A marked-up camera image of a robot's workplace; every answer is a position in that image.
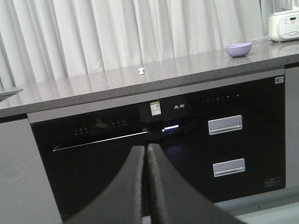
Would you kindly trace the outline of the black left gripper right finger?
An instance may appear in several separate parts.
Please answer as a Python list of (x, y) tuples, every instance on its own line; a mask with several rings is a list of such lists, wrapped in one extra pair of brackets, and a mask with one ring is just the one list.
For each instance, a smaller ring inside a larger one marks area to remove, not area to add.
[(202, 196), (172, 166), (159, 144), (147, 147), (154, 224), (241, 224)]

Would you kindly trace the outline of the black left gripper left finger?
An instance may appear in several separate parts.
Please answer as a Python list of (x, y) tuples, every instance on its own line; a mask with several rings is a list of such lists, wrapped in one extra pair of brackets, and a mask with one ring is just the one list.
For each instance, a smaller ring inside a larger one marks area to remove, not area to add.
[(140, 224), (144, 146), (133, 146), (118, 174), (105, 190), (67, 224)]

